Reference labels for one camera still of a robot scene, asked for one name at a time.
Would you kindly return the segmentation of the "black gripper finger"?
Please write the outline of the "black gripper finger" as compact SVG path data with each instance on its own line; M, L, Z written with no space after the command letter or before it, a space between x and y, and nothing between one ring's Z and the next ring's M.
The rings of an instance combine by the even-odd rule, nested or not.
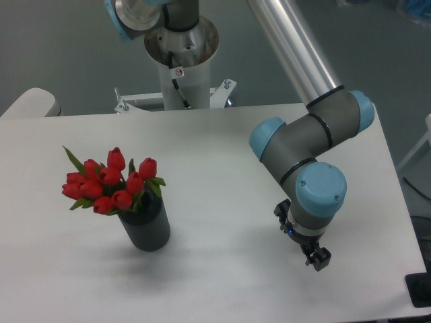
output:
M321 248L319 245L303 246L303 253L306 256L305 265L312 265L315 271L324 269L331 260L331 253L326 248Z
M290 199L286 199L280 203L278 203L274 209L274 215L278 218L279 221L279 229L286 229L286 221L288 218L288 211L290 209L291 201Z

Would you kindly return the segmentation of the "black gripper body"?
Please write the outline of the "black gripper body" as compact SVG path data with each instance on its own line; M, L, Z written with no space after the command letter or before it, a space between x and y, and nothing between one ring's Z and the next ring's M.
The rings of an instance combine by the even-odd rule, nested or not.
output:
M304 254L312 254L320 249L319 240L323 234L319 234L317 236L304 236L296 231L290 224L286 225L284 233L300 245Z

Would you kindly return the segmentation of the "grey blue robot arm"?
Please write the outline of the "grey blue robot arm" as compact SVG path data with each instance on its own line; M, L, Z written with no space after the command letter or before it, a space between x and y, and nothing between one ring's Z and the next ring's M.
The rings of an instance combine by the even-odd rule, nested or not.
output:
M159 68L166 110L221 102L221 91L210 90L208 67L219 35L200 14L198 1L106 1L104 6L122 39L143 37ZM331 253L319 240L344 202L347 182L338 168L317 158L368 128L374 105L336 78L293 1L249 1L248 6L307 109L291 123L264 120L249 145L288 196L274 211L281 230L300 245L306 263L321 270Z

